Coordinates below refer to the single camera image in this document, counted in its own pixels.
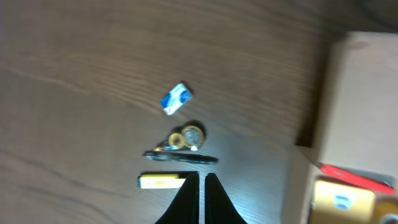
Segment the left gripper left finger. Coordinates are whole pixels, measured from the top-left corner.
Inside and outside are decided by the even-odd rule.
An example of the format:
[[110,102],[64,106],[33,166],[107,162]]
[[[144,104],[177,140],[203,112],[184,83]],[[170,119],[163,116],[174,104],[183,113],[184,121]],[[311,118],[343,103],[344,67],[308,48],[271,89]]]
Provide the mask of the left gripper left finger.
[[189,174],[165,213],[155,224],[198,224],[199,175]]

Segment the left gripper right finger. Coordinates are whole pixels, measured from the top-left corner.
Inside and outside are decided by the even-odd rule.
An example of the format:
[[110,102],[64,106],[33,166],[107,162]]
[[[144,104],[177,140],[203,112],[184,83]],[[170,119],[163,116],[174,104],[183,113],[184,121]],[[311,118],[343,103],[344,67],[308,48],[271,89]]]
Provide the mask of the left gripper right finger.
[[205,223],[246,224],[215,173],[205,178]]

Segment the yellow highlighter marker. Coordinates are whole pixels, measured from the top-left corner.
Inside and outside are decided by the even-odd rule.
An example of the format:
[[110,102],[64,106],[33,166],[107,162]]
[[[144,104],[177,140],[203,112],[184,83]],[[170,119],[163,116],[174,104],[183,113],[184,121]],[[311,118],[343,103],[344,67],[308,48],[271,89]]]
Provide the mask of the yellow highlighter marker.
[[142,172],[138,177],[140,189],[178,189],[191,174],[196,171],[158,171]]

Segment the black pen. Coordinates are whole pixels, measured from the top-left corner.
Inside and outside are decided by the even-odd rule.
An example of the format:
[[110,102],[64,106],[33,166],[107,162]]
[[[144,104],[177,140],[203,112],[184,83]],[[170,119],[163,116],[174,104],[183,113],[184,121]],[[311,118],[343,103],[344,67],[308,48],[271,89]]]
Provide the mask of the black pen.
[[199,154],[184,154],[166,151],[146,151],[142,154],[147,159],[153,161],[178,161],[191,164],[217,164],[219,159],[211,156],[203,156]]

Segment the correction tape dispenser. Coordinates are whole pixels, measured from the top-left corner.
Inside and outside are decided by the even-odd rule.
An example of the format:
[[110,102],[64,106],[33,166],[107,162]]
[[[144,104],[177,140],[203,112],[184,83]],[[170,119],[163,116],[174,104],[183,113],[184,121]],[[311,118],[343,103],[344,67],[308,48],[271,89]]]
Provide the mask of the correction tape dispenser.
[[174,127],[154,151],[197,151],[206,140],[206,129],[199,120]]

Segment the small blue white box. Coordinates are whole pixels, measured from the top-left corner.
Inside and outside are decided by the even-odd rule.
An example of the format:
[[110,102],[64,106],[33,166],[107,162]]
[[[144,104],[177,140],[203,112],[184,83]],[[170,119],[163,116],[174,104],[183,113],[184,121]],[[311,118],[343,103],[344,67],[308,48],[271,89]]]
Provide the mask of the small blue white box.
[[160,101],[160,105],[166,115],[173,115],[184,104],[193,98],[193,93],[184,83],[175,85]]

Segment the yellow sticky note pad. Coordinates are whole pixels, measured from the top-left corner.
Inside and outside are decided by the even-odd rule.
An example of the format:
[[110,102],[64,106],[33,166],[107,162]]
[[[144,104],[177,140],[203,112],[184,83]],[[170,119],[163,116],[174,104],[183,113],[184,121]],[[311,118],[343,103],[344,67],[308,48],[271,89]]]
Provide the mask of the yellow sticky note pad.
[[326,180],[315,182],[309,224],[368,224],[374,192]]

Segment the red black stapler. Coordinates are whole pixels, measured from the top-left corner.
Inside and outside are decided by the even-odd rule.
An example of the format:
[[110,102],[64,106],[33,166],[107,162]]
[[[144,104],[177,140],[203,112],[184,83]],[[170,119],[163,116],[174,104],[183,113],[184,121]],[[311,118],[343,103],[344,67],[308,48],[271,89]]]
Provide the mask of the red black stapler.
[[395,195],[395,188],[382,184],[381,182],[377,182],[375,180],[356,175],[352,172],[346,171],[344,169],[337,168],[332,165],[323,164],[320,166],[320,170],[331,177],[342,180],[352,185],[356,185],[358,187],[362,187],[368,190],[373,190],[377,192],[381,192],[388,195]]

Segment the yellow tape roll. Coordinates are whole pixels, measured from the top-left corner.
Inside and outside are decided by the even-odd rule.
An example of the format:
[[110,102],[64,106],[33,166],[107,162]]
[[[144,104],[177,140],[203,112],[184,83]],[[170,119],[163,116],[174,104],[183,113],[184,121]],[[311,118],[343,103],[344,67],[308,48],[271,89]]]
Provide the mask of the yellow tape roll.
[[376,202],[372,224],[397,224],[397,199],[385,198]]

